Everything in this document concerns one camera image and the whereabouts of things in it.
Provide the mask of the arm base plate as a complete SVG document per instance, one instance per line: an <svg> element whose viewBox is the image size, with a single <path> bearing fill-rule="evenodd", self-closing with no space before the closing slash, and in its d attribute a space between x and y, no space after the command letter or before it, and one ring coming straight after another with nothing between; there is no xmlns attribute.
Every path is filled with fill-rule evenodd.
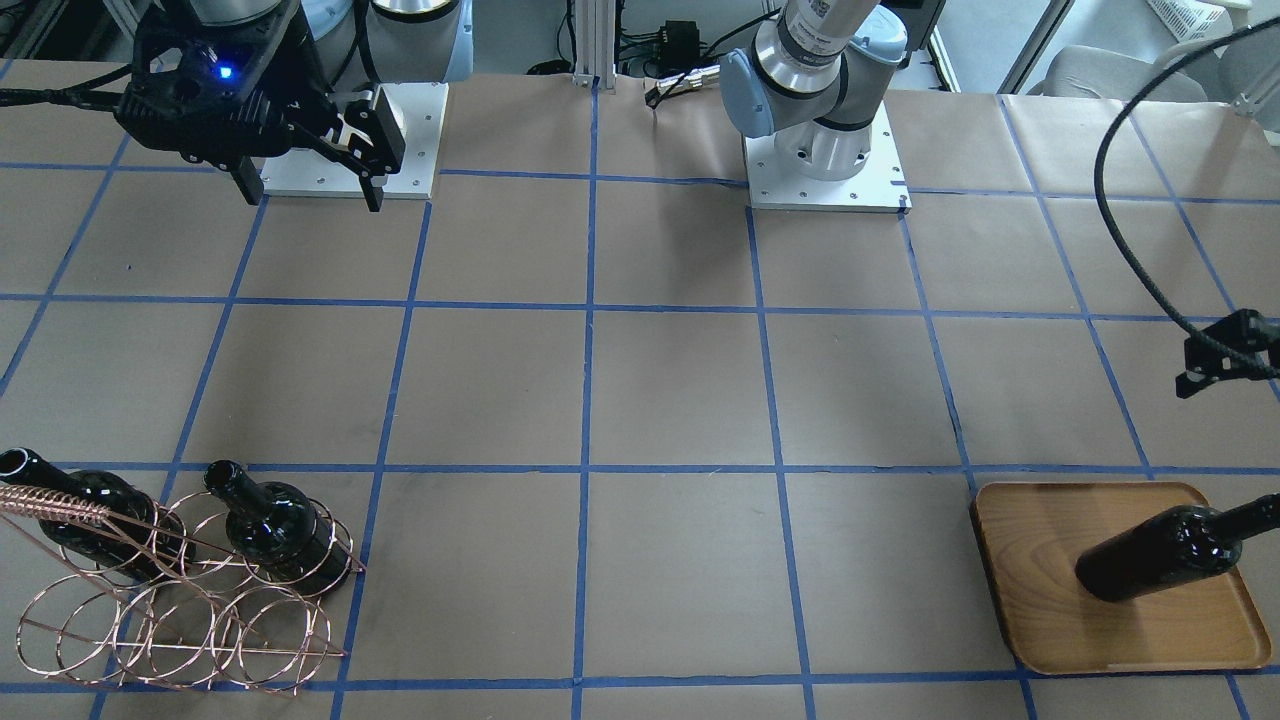
<svg viewBox="0 0 1280 720"><path fill-rule="evenodd" d="M404 136L399 172L381 186L385 199L425 200L434 196L438 155L451 86L444 83L383 85ZM269 158L261 169L265 193L279 197L361 199L358 176L310 149Z"/></svg>
<svg viewBox="0 0 1280 720"><path fill-rule="evenodd" d="M913 200L886 105L842 132L812 120L742 141L750 206L762 210L905 214Z"/></svg>

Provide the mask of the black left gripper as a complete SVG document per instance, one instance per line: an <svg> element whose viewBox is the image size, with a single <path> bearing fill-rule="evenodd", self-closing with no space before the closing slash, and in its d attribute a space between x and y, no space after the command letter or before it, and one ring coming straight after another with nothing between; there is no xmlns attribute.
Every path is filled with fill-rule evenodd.
<svg viewBox="0 0 1280 720"><path fill-rule="evenodd" d="M1206 328L1190 328L1184 341L1184 373L1175 395L1190 398L1220 380L1277 378L1279 324L1253 309L1240 309Z"/></svg>

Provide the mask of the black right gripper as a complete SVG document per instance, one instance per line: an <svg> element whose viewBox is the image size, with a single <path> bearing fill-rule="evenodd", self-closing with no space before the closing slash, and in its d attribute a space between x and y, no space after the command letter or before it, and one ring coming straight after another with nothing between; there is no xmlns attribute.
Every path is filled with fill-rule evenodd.
<svg viewBox="0 0 1280 720"><path fill-rule="evenodd" d="M113 115L147 149L230 172L251 206L253 160L307 149L358 176L378 213L404 156L385 102L339 99L298 1L151 3Z"/></svg>

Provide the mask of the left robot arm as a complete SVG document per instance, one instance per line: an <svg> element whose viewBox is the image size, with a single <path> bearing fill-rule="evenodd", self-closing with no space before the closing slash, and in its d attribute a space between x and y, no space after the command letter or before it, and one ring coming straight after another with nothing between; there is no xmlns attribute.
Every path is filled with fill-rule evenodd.
<svg viewBox="0 0 1280 720"><path fill-rule="evenodd" d="M1184 332L1184 369L1175 393L1189 398L1222 380L1277 378L1277 323L1252 309L1211 325L1187 319L1133 252L1114 215L1106 165L1115 138L1138 106L1157 99L1181 72L1215 55L1221 61L1252 51L1251 70L1239 76L1231 108L1253 117L1277 94L1277 19L1249 22L1249 4L1229 1L1236 13L1229 35L1167 50L1139 76L1138 86L1102 135L1091 182L1094 202L1117 251L1160 309ZM856 176L870 152L870 126L905 58L904 23L878 1L786 1L760 19L748 49L719 61L724 110L745 138L772 138L783 164L820 183Z"/></svg>

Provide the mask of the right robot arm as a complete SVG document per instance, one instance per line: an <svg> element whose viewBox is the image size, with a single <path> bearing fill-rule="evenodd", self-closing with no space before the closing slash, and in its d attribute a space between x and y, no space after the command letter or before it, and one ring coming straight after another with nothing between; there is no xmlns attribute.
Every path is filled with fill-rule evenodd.
<svg viewBox="0 0 1280 720"><path fill-rule="evenodd" d="M264 197L430 200L470 1L152 1L113 114Z"/></svg>

